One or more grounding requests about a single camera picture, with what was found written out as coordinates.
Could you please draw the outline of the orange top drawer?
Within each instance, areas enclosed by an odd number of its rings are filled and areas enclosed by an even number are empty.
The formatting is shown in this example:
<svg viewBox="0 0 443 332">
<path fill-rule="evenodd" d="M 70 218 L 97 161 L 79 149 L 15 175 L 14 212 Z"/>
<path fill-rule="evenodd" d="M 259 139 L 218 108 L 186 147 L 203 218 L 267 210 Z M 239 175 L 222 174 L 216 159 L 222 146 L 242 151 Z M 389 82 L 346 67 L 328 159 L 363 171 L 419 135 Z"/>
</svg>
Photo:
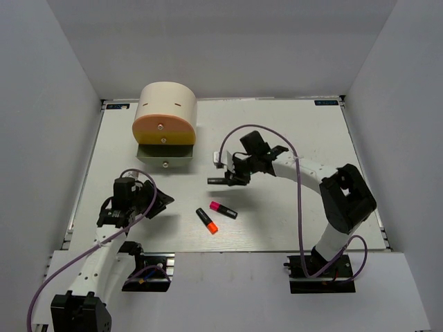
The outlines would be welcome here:
<svg viewBox="0 0 443 332">
<path fill-rule="evenodd" d="M 132 130 L 134 132 L 151 132 L 158 131 L 159 125 L 162 126 L 162 131 L 171 132 L 193 132 L 194 127 L 183 118 L 177 116 L 151 114 L 141 116 L 135 119 Z"/>
</svg>

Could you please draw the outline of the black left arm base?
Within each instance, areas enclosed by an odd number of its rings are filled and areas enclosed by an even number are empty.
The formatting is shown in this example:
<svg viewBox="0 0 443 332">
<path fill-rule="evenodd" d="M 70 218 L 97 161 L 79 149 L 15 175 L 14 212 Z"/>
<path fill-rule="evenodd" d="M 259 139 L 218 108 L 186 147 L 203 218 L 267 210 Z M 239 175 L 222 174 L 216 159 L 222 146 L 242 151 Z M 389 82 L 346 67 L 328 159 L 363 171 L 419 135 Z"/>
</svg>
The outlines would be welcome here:
<svg viewBox="0 0 443 332">
<path fill-rule="evenodd" d="M 136 257 L 135 270 L 124 283 L 122 292 L 167 292 L 173 278 L 174 259 L 174 253 L 142 252 Z"/>
</svg>

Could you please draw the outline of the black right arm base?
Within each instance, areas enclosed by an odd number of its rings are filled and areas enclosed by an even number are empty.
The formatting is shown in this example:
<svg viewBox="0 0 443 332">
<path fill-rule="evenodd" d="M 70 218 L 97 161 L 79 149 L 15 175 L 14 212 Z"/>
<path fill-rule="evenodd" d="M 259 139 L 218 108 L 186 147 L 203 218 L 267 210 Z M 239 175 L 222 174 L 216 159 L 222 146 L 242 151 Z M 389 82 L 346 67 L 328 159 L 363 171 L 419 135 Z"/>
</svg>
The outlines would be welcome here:
<svg viewBox="0 0 443 332">
<path fill-rule="evenodd" d="M 322 275 L 307 278 L 302 271 L 301 256 L 291 255 L 283 263 L 289 273 L 291 294 L 342 294 L 355 293 L 354 281 L 348 281 L 353 276 L 353 270 L 348 255 L 342 255 Z"/>
</svg>

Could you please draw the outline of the pale green bottom drawer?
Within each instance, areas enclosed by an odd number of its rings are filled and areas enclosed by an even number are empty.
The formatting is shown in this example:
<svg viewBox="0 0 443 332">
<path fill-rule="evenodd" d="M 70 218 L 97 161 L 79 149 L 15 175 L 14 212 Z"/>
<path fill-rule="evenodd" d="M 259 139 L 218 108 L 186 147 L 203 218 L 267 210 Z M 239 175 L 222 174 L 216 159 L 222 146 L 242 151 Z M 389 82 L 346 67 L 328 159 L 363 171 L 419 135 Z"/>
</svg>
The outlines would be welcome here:
<svg viewBox="0 0 443 332">
<path fill-rule="evenodd" d="M 139 145 L 137 159 L 157 168 L 185 167 L 193 159 L 193 145 Z"/>
</svg>

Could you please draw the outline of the green cap black highlighter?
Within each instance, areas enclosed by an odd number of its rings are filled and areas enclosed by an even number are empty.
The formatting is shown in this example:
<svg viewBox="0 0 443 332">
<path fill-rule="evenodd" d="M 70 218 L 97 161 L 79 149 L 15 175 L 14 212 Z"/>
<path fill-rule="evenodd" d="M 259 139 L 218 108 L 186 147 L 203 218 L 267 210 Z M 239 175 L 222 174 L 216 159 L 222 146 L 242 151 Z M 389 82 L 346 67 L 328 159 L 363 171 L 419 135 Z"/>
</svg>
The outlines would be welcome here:
<svg viewBox="0 0 443 332">
<path fill-rule="evenodd" d="M 228 185 L 228 179 L 226 179 L 226 178 L 207 178 L 207 184 L 209 184 L 209 185 Z"/>
</svg>

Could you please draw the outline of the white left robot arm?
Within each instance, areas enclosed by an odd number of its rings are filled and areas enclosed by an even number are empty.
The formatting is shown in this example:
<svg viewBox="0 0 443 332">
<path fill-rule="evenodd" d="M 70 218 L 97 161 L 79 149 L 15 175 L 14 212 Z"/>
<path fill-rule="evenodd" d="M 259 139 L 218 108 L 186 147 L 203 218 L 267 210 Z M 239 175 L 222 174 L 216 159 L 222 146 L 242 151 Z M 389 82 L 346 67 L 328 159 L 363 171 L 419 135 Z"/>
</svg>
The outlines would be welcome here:
<svg viewBox="0 0 443 332">
<path fill-rule="evenodd" d="M 88 254 L 70 285 L 51 302 L 54 331 L 110 331 L 108 304 L 129 276 L 145 271 L 143 248 L 128 241 L 128 227 L 136 217 L 152 219 L 174 199 L 155 188 L 151 181 L 117 178 L 113 194 L 100 207 L 94 243 L 97 250 Z"/>
</svg>

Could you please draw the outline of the yellow drawer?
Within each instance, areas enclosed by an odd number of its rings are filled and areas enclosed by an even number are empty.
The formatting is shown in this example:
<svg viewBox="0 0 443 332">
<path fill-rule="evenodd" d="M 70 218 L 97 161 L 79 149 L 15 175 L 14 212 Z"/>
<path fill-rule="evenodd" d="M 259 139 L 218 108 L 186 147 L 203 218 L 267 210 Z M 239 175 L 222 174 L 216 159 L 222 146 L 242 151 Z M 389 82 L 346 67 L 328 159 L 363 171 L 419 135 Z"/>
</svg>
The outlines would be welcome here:
<svg viewBox="0 0 443 332">
<path fill-rule="evenodd" d="M 193 131 L 135 131 L 134 137 L 140 145 L 194 145 Z"/>
</svg>

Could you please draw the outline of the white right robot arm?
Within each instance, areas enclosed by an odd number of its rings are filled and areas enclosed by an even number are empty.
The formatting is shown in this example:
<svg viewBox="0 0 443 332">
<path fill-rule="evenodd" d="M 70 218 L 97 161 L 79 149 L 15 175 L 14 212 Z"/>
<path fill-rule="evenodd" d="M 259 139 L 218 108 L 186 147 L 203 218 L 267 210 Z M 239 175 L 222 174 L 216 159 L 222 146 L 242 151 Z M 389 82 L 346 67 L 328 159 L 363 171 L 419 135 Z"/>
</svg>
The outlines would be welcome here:
<svg viewBox="0 0 443 332">
<path fill-rule="evenodd" d="M 213 154 L 215 167 L 225 171 L 220 182 L 245 186 L 256 173 L 295 182 L 299 223 L 302 223 L 302 188 L 319 194 L 327 226 L 311 250 L 310 261 L 301 264 L 306 277 L 330 275 L 338 266 L 337 259 L 355 238 L 356 230 L 376 210 L 372 192 L 356 166 L 330 167 L 302 158 L 289 141 L 271 147 L 260 135 L 261 126 L 252 128 L 252 132 L 240 139 L 243 152 L 231 154 L 221 147 Z"/>
</svg>

